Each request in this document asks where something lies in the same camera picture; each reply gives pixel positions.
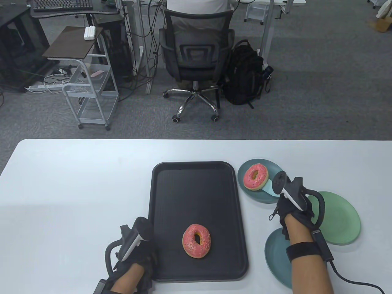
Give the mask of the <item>person's right hand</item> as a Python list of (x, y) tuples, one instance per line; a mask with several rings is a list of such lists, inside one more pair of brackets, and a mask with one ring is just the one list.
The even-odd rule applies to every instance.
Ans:
[[(307, 227), (309, 231), (313, 232), (319, 229), (324, 220), (325, 200), (319, 192), (305, 188), (303, 186), (302, 177), (295, 177), (293, 181), (291, 181), (285, 171), (280, 171), (272, 180), (272, 188), (273, 192), (280, 197), (269, 220), (276, 214), (279, 215), (280, 224), (282, 225), (282, 234), (285, 236), (286, 240), (289, 240), (289, 234), (285, 218), (289, 214)], [(308, 195), (314, 196), (318, 200), (319, 212), (316, 223), (312, 222), (312, 218), (315, 217), (315, 214), (312, 210), (312, 203), (307, 197)]]

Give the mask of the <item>person's left hand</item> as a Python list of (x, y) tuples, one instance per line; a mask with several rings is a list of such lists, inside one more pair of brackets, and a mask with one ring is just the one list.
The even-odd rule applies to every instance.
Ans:
[(141, 241), (125, 261), (118, 261), (110, 291), (121, 294), (147, 294), (152, 288), (156, 248), (152, 241)]

